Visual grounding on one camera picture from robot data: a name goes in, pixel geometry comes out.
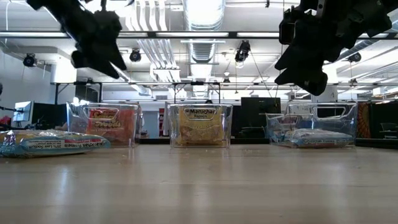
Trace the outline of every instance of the wall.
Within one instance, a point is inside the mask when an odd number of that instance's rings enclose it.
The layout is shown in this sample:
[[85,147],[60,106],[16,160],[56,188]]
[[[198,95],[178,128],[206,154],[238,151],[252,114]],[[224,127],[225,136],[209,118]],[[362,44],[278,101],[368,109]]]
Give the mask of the wall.
[[[0,82],[3,93],[0,96],[0,106],[13,108],[15,103],[35,101],[38,103],[54,103],[55,86],[50,84],[49,66],[46,71],[41,68],[27,68],[21,59],[11,57],[0,51]],[[58,102],[64,103],[73,99],[75,87],[69,86],[60,94]],[[12,117],[12,111],[1,111],[0,118]]]

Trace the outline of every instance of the fluorescent light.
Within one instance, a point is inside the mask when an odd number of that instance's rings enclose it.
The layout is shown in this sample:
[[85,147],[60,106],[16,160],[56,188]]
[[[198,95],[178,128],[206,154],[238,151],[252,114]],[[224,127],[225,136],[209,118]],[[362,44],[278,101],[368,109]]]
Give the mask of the fluorescent light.
[[120,32],[118,38],[147,37],[146,32]]
[[[299,4],[295,3],[282,3],[282,2],[272,2],[269,7],[277,8],[277,9],[290,9],[291,6],[298,6]],[[237,8],[247,8],[247,7],[255,7],[255,8],[265,8],[265,2],[227,2],[225,7],[237,7]]]
[[170,82],[136,82],[134,84],[137,85],[157,85],[157,86],[161,86],[161,85],[173,85],[173,83]]
[[385,37],[387,37],[387,35],[388,34],[384,33],[384,34],[378,34],[378,35],[375,35],[373,37],[370,37],[367,34],[362,34],[362,35],[359,36],[359,38],[385,38]]
[[238,32],[237,37],[278,37],[278,32]]
[[181,44],[225,44],[225,40],[181,40]]
[[120,82],[104,82],[103,85],[128,85],[128,83],[120,83]]
[[227,37],[227,32],[156,32],[157,37]]
[[0,38],[69,38],[69,36],[63,32],[0,32]]

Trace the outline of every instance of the printed label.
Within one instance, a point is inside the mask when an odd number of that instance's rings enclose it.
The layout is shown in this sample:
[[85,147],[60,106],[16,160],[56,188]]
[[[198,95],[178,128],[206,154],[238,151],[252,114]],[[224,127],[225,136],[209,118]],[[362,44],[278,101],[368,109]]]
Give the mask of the printed label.
[[113,109],[91,110],[90,119],[92,119],[92,121],[94,122],[94,128],[97,129],[108,130],[114,128],[121,128],[122,126],[121,122],[118,119],[116,119],[117,114],[118,111]]
[[27,141],[26,145],[29,149],[61,149],[61,148],[88,148],[100,147],[105,142],[101,139],[86,139],[86,140],[31,140]]
[[211,121],[217,113],[215,108],[185,108],[184,114],[191,121]]

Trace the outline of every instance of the orange package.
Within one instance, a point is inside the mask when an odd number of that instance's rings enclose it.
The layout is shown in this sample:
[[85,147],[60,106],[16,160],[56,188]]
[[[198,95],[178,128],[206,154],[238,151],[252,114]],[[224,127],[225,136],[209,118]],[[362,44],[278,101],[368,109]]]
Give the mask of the orange package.
[[102,136],[112,146],[131,146],[134,143],[135,122],[134,110],[95,108],[90,110],[86,134]]

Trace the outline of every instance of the ventilation duct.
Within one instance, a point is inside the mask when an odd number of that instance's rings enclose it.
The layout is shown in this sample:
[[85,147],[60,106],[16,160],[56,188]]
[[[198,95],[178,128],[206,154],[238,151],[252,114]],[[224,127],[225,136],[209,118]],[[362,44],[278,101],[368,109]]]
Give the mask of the ventilation duct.
[[[221,29],[224,18],[225,0],[183,0],[185,24],[189,31],[218,31]],[[216,44],[189,44],[190,66],[192,77],[196,79],[210,78],[214,60]],[[193,91],[202,91],[203,96],[207,86],[194,86]]]
[[[392,38],[395,37],[397,35],[397,31],[398,31],[398,14],[395,14],[394,16],[391,17],[391,21],[392,21],[392,29],[390,30],[391,32],[394,33],[390,33],[386,35],[386,38]],[[344,52],[342,52],[340,54],[340,56],[338,57],[337,61],[338,62],[340,60],[346,59],[349,56],[358,53],[360,50],[365,49],[366,47],[369,47],[377,42],[379,42],[380,40],[362,40],[360,42],[358,42],[353,48],[345,50]]]

